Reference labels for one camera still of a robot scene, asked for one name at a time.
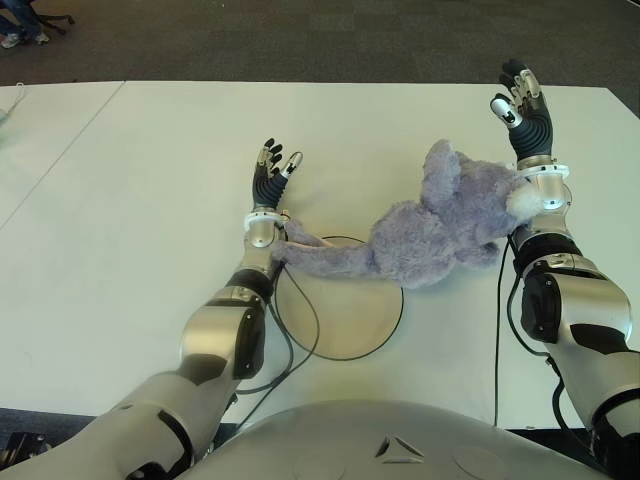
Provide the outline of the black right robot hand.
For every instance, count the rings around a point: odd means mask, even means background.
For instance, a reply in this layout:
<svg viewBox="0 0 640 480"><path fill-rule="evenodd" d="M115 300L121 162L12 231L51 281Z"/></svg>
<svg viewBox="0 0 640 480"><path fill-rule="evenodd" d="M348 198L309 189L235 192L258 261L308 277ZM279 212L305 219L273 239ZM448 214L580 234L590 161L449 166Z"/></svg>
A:
<svg viewBox="0 0 640 480"><path fill-rule="evenodd" d="M497 93L489 106L506 127L517 161L551 157L553 124L534 72L520 60L509 59L502 65L499 83L509 95Z"/></svg>

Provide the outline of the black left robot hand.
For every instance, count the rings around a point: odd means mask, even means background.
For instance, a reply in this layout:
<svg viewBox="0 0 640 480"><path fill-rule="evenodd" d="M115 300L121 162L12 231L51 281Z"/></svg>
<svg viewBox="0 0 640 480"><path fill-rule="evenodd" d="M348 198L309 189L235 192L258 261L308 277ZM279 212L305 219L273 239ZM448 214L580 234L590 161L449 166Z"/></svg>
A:
<svg viewBox="0 0 640 480"><path fill-rule="evenodd" d="M261 147L256 160L252 180L252 199L255 208L276 209L290 177L303 160L303 154L294 152L280 165L283 146L269 138Z"/></svg>

